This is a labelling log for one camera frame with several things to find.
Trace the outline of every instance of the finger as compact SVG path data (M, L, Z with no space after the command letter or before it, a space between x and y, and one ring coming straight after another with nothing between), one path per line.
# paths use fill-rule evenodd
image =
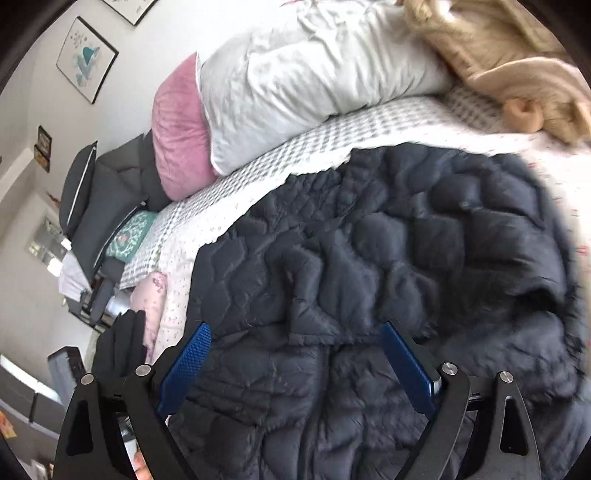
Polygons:
M142 468L146 466L146 461L144 460L144 455L139 450L135 452L134 455L134 466L136 469Z
M143 467L140 468L136 473L135 476L138 478L138 480L153 480L152 479L152 475L150 475L150 470L148 470L148 467Z

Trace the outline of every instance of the abstract wall art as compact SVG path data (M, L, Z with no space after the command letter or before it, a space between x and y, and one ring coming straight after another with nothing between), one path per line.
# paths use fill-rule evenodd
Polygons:
M94 103L118 54L94 28L77 17L61 48L57 68Z

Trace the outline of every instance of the picture frame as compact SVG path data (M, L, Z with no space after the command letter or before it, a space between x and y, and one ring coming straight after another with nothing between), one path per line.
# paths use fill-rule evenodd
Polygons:
M37 130L37 147L47 158L51 158L51 137L45 129L39 125Z
M49 173L49 171L51 170L51 161L43 154L43 152L39 149L39 146L37 145L35 145L34 148L34 157L35 161L43 167L43 170Z
M103 0L131 25L137 25L148 14L158 0Z
M61 47L56 66L91 103L103 86L119 51L82 17L76 17Z

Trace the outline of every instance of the window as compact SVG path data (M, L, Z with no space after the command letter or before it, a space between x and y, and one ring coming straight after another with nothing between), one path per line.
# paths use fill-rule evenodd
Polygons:
M71 249L70 241L47 217L43 219L28 247L30 253L41 260L55 277L60 276L61 262Z

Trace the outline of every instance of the gray pillow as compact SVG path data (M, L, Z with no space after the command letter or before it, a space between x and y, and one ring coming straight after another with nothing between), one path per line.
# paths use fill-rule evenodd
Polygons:
M115 171L97 163L88 207L72 238L72 251L89 281L119 229L142 208L144 197Z
M144 136L140 135L119 148L102 154L96 159L97 163L115 170L137 193L141 193L139 157Z
M60 226L72 238L88 205L95 171L96 142L78 152L68 171L61 193Z

